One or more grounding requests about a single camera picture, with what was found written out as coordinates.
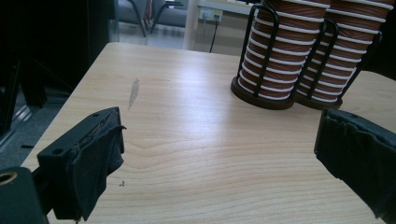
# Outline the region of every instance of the light wood surface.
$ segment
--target light wood surface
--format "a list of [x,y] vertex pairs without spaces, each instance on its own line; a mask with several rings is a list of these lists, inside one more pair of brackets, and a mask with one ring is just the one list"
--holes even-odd
[[[108,44],[22,166],[35,169],[40,150],[91,113],[119,106],[125,163],[88,223],[382,223],[316,159],[321,112],[239,100],[230,91],[238,63]],[[362,72],[340,109],[396,132],[395,97],[394,81]]]

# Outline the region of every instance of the stack of paper cups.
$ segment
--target stack of paper cups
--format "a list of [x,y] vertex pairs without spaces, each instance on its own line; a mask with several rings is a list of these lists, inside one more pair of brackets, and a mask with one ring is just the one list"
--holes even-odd
[[314,79],[319,76],[312,100],[324,104],[337,102],[338,96],[348,84],[358,63],[367,52],[380,25],[385,22],[388,12],[393,9],[394,0],[337,0],[326,9],[325,17],[337,22],[339,36],[331,51],[324,70],[318,74],[323,55],[328,52],[330,36],[326,33],[312,62],[301,78],[297,92],[302,96],[313,88]]
[[[330,0],[265,0],[264,4],[274,9],[279,17],[279,29],[272,52],[267,52],[273,18],[259,11],[254,18],[239,71],[238,84],[253,93],[260,85],[261,98],[282,101],[290,97],[294,84],[305,63],[323,22]],[[263,80],[259,80],[265,57],[269,63]]]

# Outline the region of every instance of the black cable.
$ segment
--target black cable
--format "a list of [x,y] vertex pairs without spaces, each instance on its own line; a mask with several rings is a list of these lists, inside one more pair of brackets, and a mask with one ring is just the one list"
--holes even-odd
[[212,52],[213,49],[213,44],[215,43],[215,37],[216,37],[216,31],[218,30],[218,25],[219,25],[219,16],[215,15],[216,19],[216,27],[215,27],[215,33],[213,34],[213,39],[212,39],[212,44],[210,45],[210,53]]

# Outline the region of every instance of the dark background object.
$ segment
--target dark background object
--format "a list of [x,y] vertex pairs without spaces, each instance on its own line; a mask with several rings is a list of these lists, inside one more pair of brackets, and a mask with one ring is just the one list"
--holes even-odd
[[74,90],[110,40],[112,0],[0,0],[0,135],[21,86],[42,107],[45,87]]
[[370,61],[363,68],[396,80],[396,9],[389,12],[380,28],[383,39]]

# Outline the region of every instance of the black plastic part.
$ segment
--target black plastic part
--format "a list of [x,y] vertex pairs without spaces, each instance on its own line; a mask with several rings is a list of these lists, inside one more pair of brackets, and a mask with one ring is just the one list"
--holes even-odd
[[123,163],[124,152],[117,107],[85,118],[38,153],[38,171],[49,181],[50,205],[59,219],[86,220],[106,189],[106,177]]
[[376,217],[396,223],[396,134],[345,111],[323,110],[315,153]]
[[55,198],[54,189],[51,188],[51,184],[48,179],[41,172],[41,168],[38,167],[32,172],[33,180],[35,181],[35,188],[38,198],[40,199],[41,209],[44,214],[48,214],[53,208]]
[[30,171],[13,167],[0,171],[0,224],[47,224]]

